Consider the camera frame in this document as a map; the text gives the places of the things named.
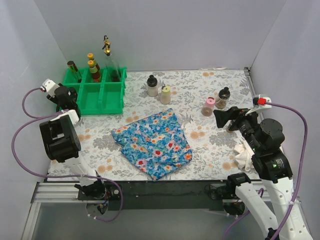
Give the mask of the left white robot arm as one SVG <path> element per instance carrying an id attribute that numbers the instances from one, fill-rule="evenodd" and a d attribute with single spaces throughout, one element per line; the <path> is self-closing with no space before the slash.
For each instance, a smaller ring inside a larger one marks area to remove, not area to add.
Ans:
<path id="1" fill-rule="evenodd" d="M 75 130 L 75 125 L 81 119 L 77 105 L 77 91 L 73 87 L 57 84 L 47 79 L 41 87 L 47 93 L 47 99 L 55 103 L 61 113 L 39 125 L 44 149 L 50 160 L 68 167 L 77 175 L 79 184 L 75 187 L 87 197 L 101 200 L 107 190 L 104 181 L 97 179 L 98 173 L 80 155 L 81 143 Z"/>

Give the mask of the yellow-label spice tube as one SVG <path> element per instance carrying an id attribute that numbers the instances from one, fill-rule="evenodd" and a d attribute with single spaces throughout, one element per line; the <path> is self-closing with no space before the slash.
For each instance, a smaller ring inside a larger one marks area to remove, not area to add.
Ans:
<path id="1" fill-rule="evenodd" d="M 82 75 L 78 69 L 78 67 L 76 66 L 75 62 L 72 60 L 69 60 L 67 62 L 67 66 L 70 69 L 72 75 L 74 76 L 74 78 L 77 80 L 78 83 L 82 82 Z"/>

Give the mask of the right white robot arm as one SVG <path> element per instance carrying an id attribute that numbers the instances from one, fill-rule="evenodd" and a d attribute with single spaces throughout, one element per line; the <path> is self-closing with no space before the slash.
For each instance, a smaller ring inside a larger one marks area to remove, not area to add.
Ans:
<path id="1" fill-rule="evenodd" d="M 274 106 L 271 102 L 252 109 L 214 110 L 216 124 L 222 128 L 230 122 L 229 131 L 240 131 L 253 152 L 254 169 L 265 187 L 273 209 L 270 209 L 254 189 L 245 173 L 229 175 L 226 192 L 239 198 L 258 223 L 267 240 L 311 240 L 297 200 L 300 183 L 293 181 L 293 172 L 280 146 L 285 140 L 282 125 L 275 119 L 258 122 L 258 113 Z"/>

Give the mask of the red sauce bottle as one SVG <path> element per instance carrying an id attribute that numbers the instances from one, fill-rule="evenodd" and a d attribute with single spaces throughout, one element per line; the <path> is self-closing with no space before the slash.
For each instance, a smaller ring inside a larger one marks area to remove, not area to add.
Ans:
<path id="1" fill-rule="evenodd" d="M 100 83 L 101 82 L 101 74 L 100 71 L 97 68 L 97 64 L 93 60 L 89 60 L 87 62 L 89 66 L 89 71 L 91 74 L 91 77 L 95 83 Z"/>
<path id="2" fill-rule="evenodd" d="M 95 65 L 96 68 L 97 68 L 97 70 L 100 71 L 100 66 L 99 66 L 99 64 L 97 63 L 97 60 L 95 59 L 94 54 L 93 54 L 93 53 L 88 53 L 88 54 L 87 54 L 87 58 L 88 58 L 89 60 L 93 61 L 93 62 L 94 62 L 94 65 Z"/>

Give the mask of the tall oil bottle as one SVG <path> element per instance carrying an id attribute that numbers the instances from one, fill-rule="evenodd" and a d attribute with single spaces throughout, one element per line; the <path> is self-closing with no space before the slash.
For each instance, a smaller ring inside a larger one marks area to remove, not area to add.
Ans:
<path id="1" fill-rule="evenodd" d="M 107 46 L 110 45 L 110 41 L 107 35 L 103 36 L 103 47 L 106 48 Z"/>
<path id="2" fill-rule="evenodd" d="M 102 47 L 102 50 L 105 54 L 105 66 L 107 68 L 107 73 L 112 82 L 121 81 L 121 71 L 118 61 L 114 58 L 111 52 L 111 42 L 107 47 Z"/>

